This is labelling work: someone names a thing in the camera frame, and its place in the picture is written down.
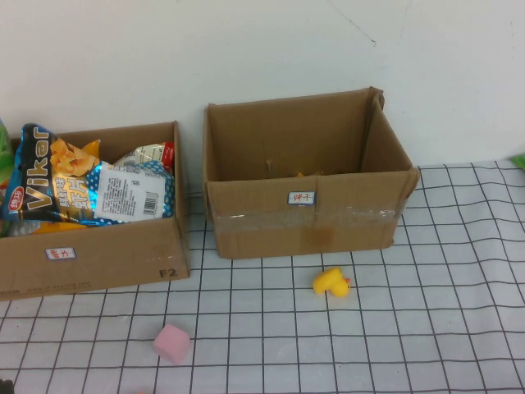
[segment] nutrition label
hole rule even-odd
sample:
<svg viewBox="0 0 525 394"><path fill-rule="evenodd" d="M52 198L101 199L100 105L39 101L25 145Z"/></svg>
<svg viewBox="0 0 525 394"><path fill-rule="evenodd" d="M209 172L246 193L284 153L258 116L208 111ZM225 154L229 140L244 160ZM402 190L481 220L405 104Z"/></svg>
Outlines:
<svg viewBox="0 0 525 394"><path fill-rule="evenodd" d="M95 217L125 222L161 218L164 182L136 167L103 167Z"/></svg>

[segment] barcode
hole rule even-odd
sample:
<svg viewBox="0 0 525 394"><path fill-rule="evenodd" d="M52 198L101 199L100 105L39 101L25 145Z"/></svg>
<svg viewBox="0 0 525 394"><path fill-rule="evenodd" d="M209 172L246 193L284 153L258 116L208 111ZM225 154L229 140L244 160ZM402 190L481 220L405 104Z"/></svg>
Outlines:
<svg viewBox="0 0 525 394"><path fill-rule="evenodd" d="M157 213L158 193L146 193L144 202L144 215L155 215Z"/></svg>

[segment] green object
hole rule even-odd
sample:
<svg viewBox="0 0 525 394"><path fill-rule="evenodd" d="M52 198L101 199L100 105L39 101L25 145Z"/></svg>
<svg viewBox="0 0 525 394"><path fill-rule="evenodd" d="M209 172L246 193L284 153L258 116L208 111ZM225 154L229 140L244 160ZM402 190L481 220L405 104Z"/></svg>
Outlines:
<svg viewBox="0 0 525 394"><path fill-rule="evenodd" d="M0 189L5 189L15 165L15 156L6 127L0 120Z"/></svg>
<svg viewBox="0 0 525 394"><path fill-rule="evenodd" d="M516 164L521 169L525 170L525 153L519 154L518 156L514 156L510 159L510 161Z"/></svg>
<svg viewBox="0 0 525 394"><path fill-rule="evenodd" d="M4 193L14 166L15 156L13 155L11 141L9 140L9 135L7 135L6 127L0 120L0 206L3 203ZM0 238L7 234L8 227L9 222L3 222L0 218Z"/></svg>

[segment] cardboard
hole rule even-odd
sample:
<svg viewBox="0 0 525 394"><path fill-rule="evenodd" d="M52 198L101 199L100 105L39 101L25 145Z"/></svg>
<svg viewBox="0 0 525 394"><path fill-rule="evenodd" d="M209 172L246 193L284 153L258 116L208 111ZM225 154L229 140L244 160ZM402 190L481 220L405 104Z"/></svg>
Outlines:
<svg viewBox="0 0 525 394"><path fill-rule="evenodd" d="M174 141L173 218L0 239L0 300L171 281L189 276L186 202L176 122L60 135L74 146L100 139L115 162L137 146ZM58 255L64 259L50 259Z"/></svg>
<svg viewBox="0 0 525 394"><path fill-rule="evenodd" d="M419 171L383 104L375 88L210 104L203 194L219 255L249 259L390 246Z"/></svg>

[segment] snack bag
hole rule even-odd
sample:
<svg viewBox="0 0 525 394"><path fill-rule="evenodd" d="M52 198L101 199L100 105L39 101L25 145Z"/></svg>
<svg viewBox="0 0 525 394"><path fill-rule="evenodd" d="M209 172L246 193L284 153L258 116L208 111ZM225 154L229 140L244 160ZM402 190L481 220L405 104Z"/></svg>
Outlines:
<svg viewBox="0 0 525 394"><path fill-rule="evenodd" d="M87 154L100 157L100 140L95 140L82 148ZM9 236L29 236L37 234L48 234L50 232L60 232L69 230L79 230L86 228L83 224L66 223L66 222L41 222L39 220L24 220L13 222L9 226Z"/></svg>
<svg viewBox="0 0 525 394"><path fill-rule="evenodd" d="M168 218L174 183L159 162L115 167L30 123L22 128L2 217L89 226Z"/></svg>
<svg viewBox="0 0 525 394"><path fill-rule="evenodd" d="M127 167L154 160L162 163L164 169L171 172L174 157L175 145L172 142L163 142L161 144L139 146L133 152L130 152L123 158L117 160L114 165Z"/></svg>
<svg viewBox="0 0 525 394"><path fill-rule="evenodd" d="M0 120L0 208L2 207L4 196L6 194L7 183L13 172L15 157L11 141L7 135L6 127ZM0 238L7 234L8 222L0 219Z"/></svg>

